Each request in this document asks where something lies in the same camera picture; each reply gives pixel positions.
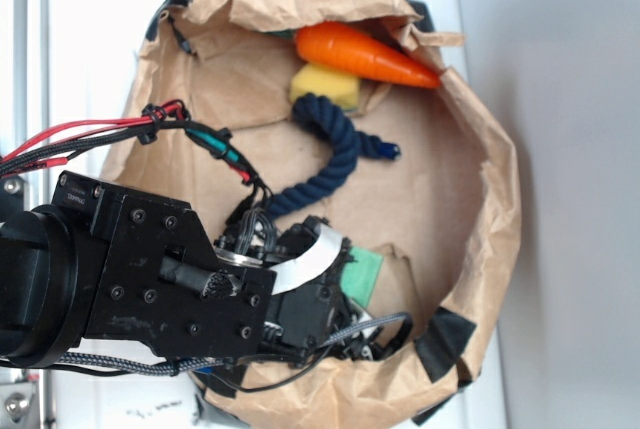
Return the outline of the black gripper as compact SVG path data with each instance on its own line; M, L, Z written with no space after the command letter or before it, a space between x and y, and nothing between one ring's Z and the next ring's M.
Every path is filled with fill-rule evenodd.
M276 275L253 362L284 362L302 367L325 357L384 359L400 347L394 335L379 338L400 316L372 317L346 296L340 282L351 241L325 219L309 216L282 233L264 216L246 216L214 243L216 254L236 266L265 268Z

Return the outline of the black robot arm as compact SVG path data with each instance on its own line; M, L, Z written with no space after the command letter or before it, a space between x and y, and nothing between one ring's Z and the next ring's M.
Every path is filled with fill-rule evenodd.
M188 203L65 172L52 201L1 227L1 358L87 365L85 339L138 342L152 374L317 357L383 359L405 313L371 318L342 289L350 241L316 217L279 231L257 207L211 240Z

